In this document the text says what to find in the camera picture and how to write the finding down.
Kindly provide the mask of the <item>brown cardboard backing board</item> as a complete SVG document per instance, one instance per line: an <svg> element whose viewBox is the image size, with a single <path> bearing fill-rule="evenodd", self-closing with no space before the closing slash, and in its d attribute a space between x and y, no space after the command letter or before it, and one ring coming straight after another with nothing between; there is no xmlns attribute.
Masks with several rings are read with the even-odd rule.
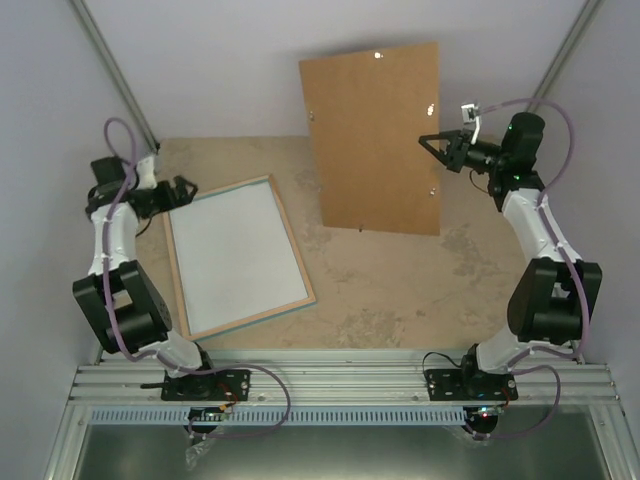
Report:
<svg viewBox="0 0 640 480"><path fill-rule="evenodd" d="M435 42L302 60L309 135L327 227L437 236L440 164Z"/></svg>

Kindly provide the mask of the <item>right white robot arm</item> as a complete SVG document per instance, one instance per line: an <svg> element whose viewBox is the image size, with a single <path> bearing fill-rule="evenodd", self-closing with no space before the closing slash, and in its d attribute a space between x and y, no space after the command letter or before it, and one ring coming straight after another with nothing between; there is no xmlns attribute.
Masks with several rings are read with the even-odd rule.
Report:
<svg viewBox="0 0 640 480"><path fill-rule="evenodd" d="M433 401L498 401L517 398L515 367L560 346L585 340L602 282L602 270L570 246L554 219L545 185L534 166L544 120L515 114L499 144L461 129L423 135L420 145L447 170L467 168L488 177L487 192L509 222L527 266L507 305L506 325L473 345L451 369L426 369Z"/></svg>

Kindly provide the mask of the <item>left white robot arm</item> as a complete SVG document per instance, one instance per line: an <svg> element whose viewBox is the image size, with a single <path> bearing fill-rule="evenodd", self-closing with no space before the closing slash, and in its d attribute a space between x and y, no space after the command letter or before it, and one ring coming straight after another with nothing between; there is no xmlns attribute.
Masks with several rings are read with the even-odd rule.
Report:
<svg viewBox="0 0 640 480"><path fill-rule="evenodd" d="M104 157L91 169L96 184L85 212L95 231L94 257L87 276L72 286L77 304L104 351L163 365L164 379L157 385L162 400L212 398L219 376L210 357L176 331L136 254L140 222L190 204L197 185L182 176L158 181L153 154L136 164Z"/></svg>

